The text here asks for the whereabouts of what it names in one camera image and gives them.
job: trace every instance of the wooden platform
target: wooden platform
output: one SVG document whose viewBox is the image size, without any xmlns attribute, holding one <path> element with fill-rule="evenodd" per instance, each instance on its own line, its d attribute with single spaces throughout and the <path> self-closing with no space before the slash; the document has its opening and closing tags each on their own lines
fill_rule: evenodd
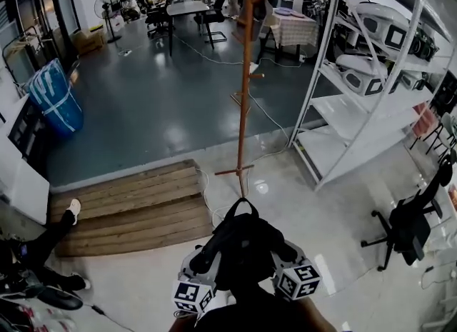
<svg viewBox="0 0 457 332">
<path fill-rule="evenodd" d="M 73 198 L 80 200 L 81 213 L 56 249 L 60 257 L 143 251 L 212 232 L 193 161 L 54 195 L 52 223 Z"/>
</svg>

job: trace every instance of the electric fan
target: electric fan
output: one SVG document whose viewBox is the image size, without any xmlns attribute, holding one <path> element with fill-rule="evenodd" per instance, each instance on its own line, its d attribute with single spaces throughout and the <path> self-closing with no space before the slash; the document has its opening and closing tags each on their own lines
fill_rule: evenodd
<svg viewBox="0 0 457 332">
<path fill-rule="evenodd" d="M 109 26 L 109 29 L 111 30 L 111 38 L 107 41 L 108 43 L 112 43 L 122 37 L 114 35 L 113 26 L 111 25 L 111 18 L 114 17 L 116 12 L 120 9 L 121 2 L 119 0 L 95 0 L 95 15 L 100 19 L 106 20 L 106 27 Z"/>
</svg>

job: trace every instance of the checkered tablecloth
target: checkered tablecloth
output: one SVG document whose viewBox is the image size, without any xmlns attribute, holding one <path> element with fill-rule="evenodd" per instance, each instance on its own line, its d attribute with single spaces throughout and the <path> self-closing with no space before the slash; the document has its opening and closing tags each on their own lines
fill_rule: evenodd
<svg viewBox="0 0 457 332">
<path fill-rule="evenodd" d="M 271 27 L 276 45 L 313 45 L 318 43 L 318 24 L 309 17 L 300 19 L 294 16 L 273 15 L 278 19 L 278 24 Z"/>
</svg>

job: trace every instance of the cardboard box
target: cardboard box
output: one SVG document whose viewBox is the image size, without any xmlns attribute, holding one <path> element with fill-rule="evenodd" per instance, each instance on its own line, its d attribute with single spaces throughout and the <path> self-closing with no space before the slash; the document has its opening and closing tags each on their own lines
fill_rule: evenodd
<svg viewBox="0 0 457 332">
<path fill-rule="evenodd" d="M 80 30 L 72 36 L 71 40 L 73 41 L 73 45 L 79 55 L 99 50 L 106 45 L 105 33 L 103 29 L 94 32 L 90 32 L 89 30 Z"/>
</svg>

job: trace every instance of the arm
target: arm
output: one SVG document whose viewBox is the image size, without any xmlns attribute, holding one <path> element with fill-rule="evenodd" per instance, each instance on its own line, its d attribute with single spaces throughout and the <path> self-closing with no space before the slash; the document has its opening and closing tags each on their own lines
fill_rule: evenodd
<svg viewBox="0 0 457 332">
<path fill-rule="evenodd" d="M 292 303 L 303 315 L 305 325 L 312 328 L 313 332 L 336 332 L 335 327 L 322 316 L 310 298 L 303 298 Z"/>
</svg>

